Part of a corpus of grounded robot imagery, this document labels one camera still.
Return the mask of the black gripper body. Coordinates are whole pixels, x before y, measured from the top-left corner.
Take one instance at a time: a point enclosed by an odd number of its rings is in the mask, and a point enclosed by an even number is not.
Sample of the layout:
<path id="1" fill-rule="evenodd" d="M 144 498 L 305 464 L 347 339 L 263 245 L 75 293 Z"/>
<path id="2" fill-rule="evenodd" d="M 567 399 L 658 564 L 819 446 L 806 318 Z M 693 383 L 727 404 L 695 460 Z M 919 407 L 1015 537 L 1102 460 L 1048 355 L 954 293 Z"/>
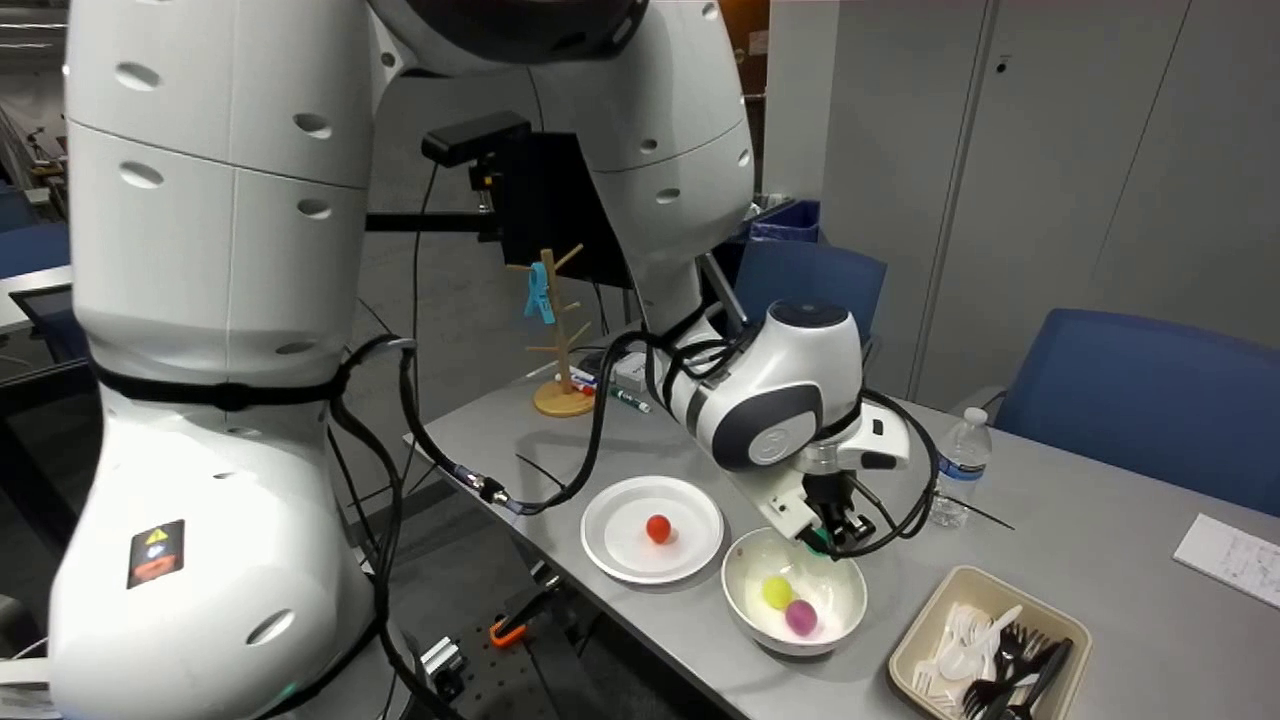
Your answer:
<path id="1" fill-rule="evenodd" d="M 817 513 L 811 526 L 829 532 L 830 549 L 842 542 L 842 537 L 870 537 L 874 524 L 854 513 L 854 477 L 850 473 L 806 473 L 805 477 L 806 509 Z"/>

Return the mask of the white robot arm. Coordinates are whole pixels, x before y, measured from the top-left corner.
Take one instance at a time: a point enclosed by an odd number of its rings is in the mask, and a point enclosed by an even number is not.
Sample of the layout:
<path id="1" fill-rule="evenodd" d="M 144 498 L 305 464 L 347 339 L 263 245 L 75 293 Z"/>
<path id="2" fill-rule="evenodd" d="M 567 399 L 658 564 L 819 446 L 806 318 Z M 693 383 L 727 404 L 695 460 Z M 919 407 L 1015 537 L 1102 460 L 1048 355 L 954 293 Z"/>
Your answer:
<path id="1" fill-rule="evenodd" d="M 576 141 L 650 399 L 773 526 L 854 549 L 840 460 L 919 431 L 850 318 L 776 309 L 748 342 L 709 318 L 695 267 L 750 205 L 714 0 L 72 0 L 72 313 L 103 444 L 47 597 L 62 720 L 263 720 L 381 626 L 389 558 L 353 549 L 322 460 L 375 104 L 476 73 L 528 74 Z"/>

